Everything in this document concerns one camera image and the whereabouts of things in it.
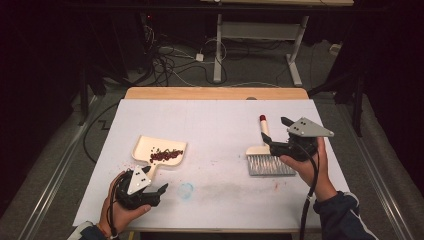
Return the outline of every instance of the floor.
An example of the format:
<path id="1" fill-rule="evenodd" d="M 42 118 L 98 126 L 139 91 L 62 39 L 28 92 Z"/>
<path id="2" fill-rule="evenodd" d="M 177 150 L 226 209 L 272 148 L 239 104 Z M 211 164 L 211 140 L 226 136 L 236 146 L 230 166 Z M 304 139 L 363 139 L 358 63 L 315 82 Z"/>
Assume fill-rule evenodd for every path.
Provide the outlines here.
<path id="1" fill-rule="evenodd" d="M 291 47 L 289 42 L 229 42 L 227 57 L 223 62 L 226 78 L 223 83 L 216 84 L 211 82 L 212 64 L 185 65 L 193 61 L 192 58 L 198 53 L 198 49 L 184 45 L 164 46 L 161 49 L 161 57 L 166 63 L 155 62 L 156 78 L 152 76 L 140 85 L 294 87 L 282 54 L 289 53 Z M 296 64 L 306 90 L 325 82 L 336 59 L 328 52 L 330 47 L 331 44 L 325 41 L 314 46 L 301 47 Z M 204 62 L 213 61 L 211 53 L 205 57 Z M 172 69 L 172 74 L 167 76 L 163 69 Z M 136 70 L 130 71 L 129 80 L 137 79 L 140 75 L 142 73 Z M 90 98 L 90 115 L 83 126 L 78 125 L 81 108 L 78 99 L 75 100 L 74 114 L 52 136 L 0 220 L 0 239 L 66 239 L 72 232 L 73 219 L 113 120 L 116 109 L 114 104 L 124 96 L 126 90 L 111 79 L 105 79 L 105 85 L 105 96 Z M 399 164 L 384 131 L 374 119 L 366 96 L 362 138 L 356 137 L 350 127 L 350 104 L 334 104 L 331 92 L 317 94 L 313 99 L 323 124 L 337 133 L 336 137 L 331 139 L 331 144 L 351 191 L 361 201 L 361 216 L 364 222 L 380 239 L 415 239 L 421 236 L 421 216 L 424 213 L 422 196 Z M 179 237 L 181 236 L 175 234 L 162 234 L 155 235 L 154 239 Z M 190 237 L 283 238 L 281 235 L 237 234 Z M 121 238 L 139 239 L 140 236 L 126 232 Z M 308 233 L 306 239 L 320 239 L 320 234 Z"/>

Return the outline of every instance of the brush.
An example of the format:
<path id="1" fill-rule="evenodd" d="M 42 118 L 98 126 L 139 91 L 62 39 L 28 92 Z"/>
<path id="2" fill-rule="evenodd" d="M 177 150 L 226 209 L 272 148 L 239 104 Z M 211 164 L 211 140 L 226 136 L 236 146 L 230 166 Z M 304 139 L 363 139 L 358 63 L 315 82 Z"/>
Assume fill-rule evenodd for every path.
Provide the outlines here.
<path id="1" fill-rule="evenodd" d="M 261 131 L 269 136 L 266 117 L 259 117 Z M 293 176 L 296 174 L 292 168 L 281 162 L 279 157 L 272 156 L 269 146 L 249 147 L 246 151 L 247 163 L 250 176 Z"/>

